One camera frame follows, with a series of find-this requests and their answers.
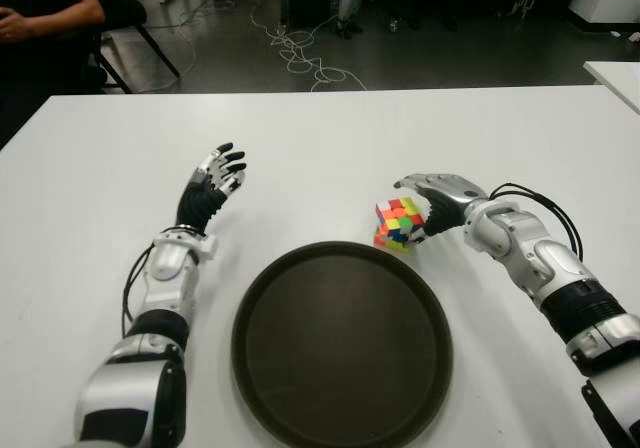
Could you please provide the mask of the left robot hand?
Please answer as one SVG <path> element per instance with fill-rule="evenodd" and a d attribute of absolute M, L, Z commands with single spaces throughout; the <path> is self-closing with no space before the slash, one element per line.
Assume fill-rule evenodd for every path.
<path fill-rule="evenodd" d="M 203 233 L 210 219 L 244 183 L 245 152 L 224 143 L 196 166 L 180 197 L 175 225 Z"/>

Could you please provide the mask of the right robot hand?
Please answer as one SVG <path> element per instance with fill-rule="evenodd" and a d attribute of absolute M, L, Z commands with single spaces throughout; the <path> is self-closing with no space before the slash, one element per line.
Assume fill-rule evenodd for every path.
<path fill-rule="evenodd" d="M 396 189 L 406 188 L 425 198 L 430 207 L 422 225 L 409 237 L 409 244 L 465 224 L 470 211 L 479 203 L 489 200 L 478 185 L 455 174 L 414 173 L 396 181 Z"/>

